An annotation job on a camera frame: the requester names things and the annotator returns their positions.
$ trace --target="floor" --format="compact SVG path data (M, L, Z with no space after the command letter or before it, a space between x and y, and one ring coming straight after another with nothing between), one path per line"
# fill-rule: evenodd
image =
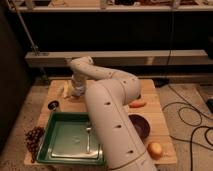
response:
M196 84L171 84L181 96L186 98L193 106L198 108L200 111L205 113L207 116L213 118L213 115L209 112L203 99L199 95ZM33 85L29 94L24 102L22 110L20 111L19 117L11 131L10 137L8 138L5 149L0 156L0 171L102 171L104 168L72 168L72 167L62 167L57 166L56 169L48 168L45 166L25 166L23 163L26 147L25 132L32 129L37 122L42 103L47 94L48 87L42 85ZM183 102L168 85L161 88L157 88L157 92L160 97L160 102L162 106L167 105L171 102ZM169 106L164 110L165 118L168 124L170 134L180 139L190 139L190 134L195 127L188 126L183 123L178 117L178 110L183 105L174 104ZM195 111L184 109L181 113L184 121L190 124L197 124L199 122L199 116ZM213 120L208 120L203 118L202 125L213 126ZM206 129L198 130L195 133L193 141L202 143L203 145L212 148L204 140L204 131ZM213 142L213 131L208 133L208 138ZM175 150L178 157L178 163L174 165L159 165L158 169L160 171L189 171L190 170L190 152L189 143L180 142L173 140ZM210 171L213 167L213 151L204 149L198 145L193 145L193 161L194 161L194 171Z

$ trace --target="cable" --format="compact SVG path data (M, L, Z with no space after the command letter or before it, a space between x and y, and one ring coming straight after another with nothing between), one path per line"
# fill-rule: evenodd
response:
M181 121L183 123L185 123L186 125L188 126L191 126L191 127L195 127L194 130L192 131L191 133L191 136L190 136L190 140L185 140L185 139L180 139L180 138L177 138L177 137L174 137L174 136L170 136L172 139L174 140L177 140L177 141L181 141L181 142L186 142L186 143L189 143L190 144L190 170L193 171L193 148L192 148L192 145L193 144L196 144L198 146L201 146L205 149L208 149L208 150L211 150L213 151L213 142L211 142L208 138L208 133L210 131L213 131L213 127L209 127L209 126L202 126L202 122L203 122L203 118L206 118L206 119L209 119L209 120L213 120L213 118L210 118L208 117L206 114L204 114L203 112L201 112L198 108L196 108L194 105L192 105L188 100L186 100L184 97L182 97L173 87L171 87L171 85L168 85L168 87L179 97L181 98L181 100L183 100L184 102L171 102L169 104L167 104L166 106L164 106L162 108L162 110L165 110L167 107L171 106L171 105L175 105L175 104L179 104L179 105L185 105L184 107L181 107L179 108L178 110L178 116L179 118L181 119ZM183 111L184 109L189 109L189 110L193 110L196 112L196 114L199 116L199 122L198 124L191 124L191 123L188 123L186 122L183 118L182 118L182 115L181 115L181 111ZM203 144L200 144L200 143L197 143L197 142L194 142L193 141L193 137L196 133L197 130L199 129L206 129L206 131L204 132L204 138L206 140L206 142L212 146L212 148L209 148Z

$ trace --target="wooden tabletop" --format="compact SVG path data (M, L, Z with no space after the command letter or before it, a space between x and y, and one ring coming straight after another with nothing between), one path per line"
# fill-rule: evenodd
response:
M81 97L78 100L73 99L64 99L60 95L60 87L63 87L65 80L54 80L51 82L47 97L45 99L44 105L41 109L41 114L38 119L38 126L45 127L49 116L50 111L47 108L49 102L53 100L58 100L60 103L60 110L62 112L85 112L86 107L84 103L84 97ZM92 84L93 81L88 81L87 86ZM142 100L147 102L146 106L141 108L129 108L129 114L137 113L147 119L150 124L151 132L149 137L144 141L145 146L149 142L158 142L163 147L163 156L154 160L155 164L174 164L177 163L177 157L172 144L171 138L169 136L169 131L167 124L161 109L158 95L155 90L155 86L152 80L145 79L141 80L141 96ZM30 153L27 152L24 160L24 164L32 165Z

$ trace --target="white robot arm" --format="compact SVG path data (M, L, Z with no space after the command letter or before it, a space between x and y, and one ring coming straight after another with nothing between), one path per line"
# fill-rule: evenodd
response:
M85 93L90 120L103 148L109 170L156 171L124 105L141 92L140 81L130 73L97 67L90 57L68 61L74 74L75 95ZM87 77L96 81L85 88Z

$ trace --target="green tray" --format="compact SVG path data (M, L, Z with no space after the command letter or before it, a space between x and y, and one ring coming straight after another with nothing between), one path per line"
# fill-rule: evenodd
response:
M90 153L86 153L88 122L87 113L52 113L37 154L37 162L43 164L105 164L103 152L93 129L90 132Z

